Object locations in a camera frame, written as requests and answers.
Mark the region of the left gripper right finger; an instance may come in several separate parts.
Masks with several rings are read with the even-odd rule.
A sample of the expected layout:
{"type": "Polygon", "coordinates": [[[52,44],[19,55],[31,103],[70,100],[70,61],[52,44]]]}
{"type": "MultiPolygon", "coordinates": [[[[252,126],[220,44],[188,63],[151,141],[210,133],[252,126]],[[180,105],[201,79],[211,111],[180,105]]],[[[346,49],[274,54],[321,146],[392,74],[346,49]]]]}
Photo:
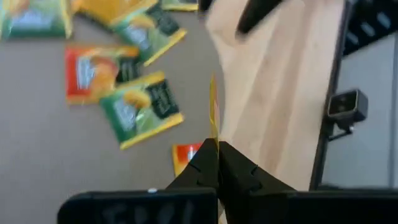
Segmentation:
{"type": "Polygon", "coordinates": [[[280,224],[292,187],[260,168],[227,142],[220,142],[219,198],[228,224],[280,224]]]}

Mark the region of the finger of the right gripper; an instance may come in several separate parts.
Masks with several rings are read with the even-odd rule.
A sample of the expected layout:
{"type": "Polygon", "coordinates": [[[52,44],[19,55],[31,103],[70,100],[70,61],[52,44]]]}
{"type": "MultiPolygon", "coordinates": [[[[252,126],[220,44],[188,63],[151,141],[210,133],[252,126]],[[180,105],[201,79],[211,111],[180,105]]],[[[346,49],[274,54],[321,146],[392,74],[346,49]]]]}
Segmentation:
{"type": "Polygon", "coordinates": [[[237,25],[237,32],[248,34],[284,0],[248,0],[237,25]]]}
{"type": "Polygon", "coordinates": [[[198,10],[206,12],[209,10],[215,0],[198,0],[198,10]]]}

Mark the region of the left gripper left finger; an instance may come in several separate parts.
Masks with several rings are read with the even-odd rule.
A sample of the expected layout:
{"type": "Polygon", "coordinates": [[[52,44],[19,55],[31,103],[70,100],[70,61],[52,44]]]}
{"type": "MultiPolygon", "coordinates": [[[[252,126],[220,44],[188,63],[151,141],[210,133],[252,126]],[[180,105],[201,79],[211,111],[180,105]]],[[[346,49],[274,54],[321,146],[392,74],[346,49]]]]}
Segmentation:
{"type": "Polygon", "coordinates": [[[191,161],[168,189],[210,187],[218,189],[218,148],[213,138],[205,139],[191,161]]]}

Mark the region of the red mango tea packet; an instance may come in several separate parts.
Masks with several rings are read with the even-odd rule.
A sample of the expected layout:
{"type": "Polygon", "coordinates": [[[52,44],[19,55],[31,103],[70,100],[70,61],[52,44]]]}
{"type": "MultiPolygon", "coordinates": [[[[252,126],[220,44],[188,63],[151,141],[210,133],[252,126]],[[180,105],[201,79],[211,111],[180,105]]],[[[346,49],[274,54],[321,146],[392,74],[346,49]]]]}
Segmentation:
{"type": "Polygon", "coordinates": [[[219,111],[218,91],[217,91],[215,74],[212,74],[210,81],[209,118],[210,118],[211,137],[215,140],[216,144],[219,144],[220,111],[219,111]]]}
{"type": "Polygon", "coordinates": [[[65,47],[66,102],[97,103],[118,85],[139,78],[141,65],[137,47],[68,45],[65,47]]]}
{"type": "Polygon", "coordinates": [[[180,175],[201,147],[201,143],[175,144],[172,146],[172,159],[175,177],[180,175]]]}

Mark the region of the green lemon tea packet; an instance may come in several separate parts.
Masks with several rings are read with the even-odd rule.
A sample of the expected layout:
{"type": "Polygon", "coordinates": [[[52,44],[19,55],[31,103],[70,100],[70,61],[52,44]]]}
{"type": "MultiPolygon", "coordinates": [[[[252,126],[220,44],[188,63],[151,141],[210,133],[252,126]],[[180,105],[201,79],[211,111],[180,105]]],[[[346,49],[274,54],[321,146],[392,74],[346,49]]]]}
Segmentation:
{"type": "Polygon", "coordinates": [[[197,11],[198,0],[160,0],[162,9],[168,11],[197,11]]]}
{"type": "Polygon", "coordinates": [[[148,66],[187,34],[159,3],[141,6],[111,24],[112,30],[127,44],[139,49],[139,58],[148,66]]]}
{"type": "Polygon", "coordinates": [[[184,121],[162,71],[118,86],[102,97],[99,104],[121,150],[184,121]]]}
{"type": "Polygon", "coordinates": [[[69,0],[0,0],[0,40],[72,36],[69,0]]]}

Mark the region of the yellow foil tea packet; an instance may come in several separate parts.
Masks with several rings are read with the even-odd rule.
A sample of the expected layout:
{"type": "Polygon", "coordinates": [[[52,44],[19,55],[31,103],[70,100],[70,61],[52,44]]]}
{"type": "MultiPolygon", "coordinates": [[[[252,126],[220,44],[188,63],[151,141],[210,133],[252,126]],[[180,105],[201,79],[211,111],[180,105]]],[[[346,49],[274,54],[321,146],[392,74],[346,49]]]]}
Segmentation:
{"type": "Polygon", "coordinates": [[[133,12],[156,5],[159,0],[71,0],[72,12],[103,26],[120,21],[133,12]]]}

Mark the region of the black table-level webcam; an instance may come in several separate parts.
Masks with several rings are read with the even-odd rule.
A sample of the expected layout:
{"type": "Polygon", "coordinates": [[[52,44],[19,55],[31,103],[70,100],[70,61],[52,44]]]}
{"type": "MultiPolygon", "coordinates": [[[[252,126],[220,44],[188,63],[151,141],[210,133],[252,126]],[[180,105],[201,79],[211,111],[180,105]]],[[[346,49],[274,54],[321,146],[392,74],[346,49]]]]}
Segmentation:
{"type": "Polygon", "coordinates": [[[360,89],[352,89],[331,96],[326,118],[343,130],[343,133],[329,136],[328,140],[334,141],[352,134],[354,125],[367,118],[368,106],[368,97],[360,89]]]}

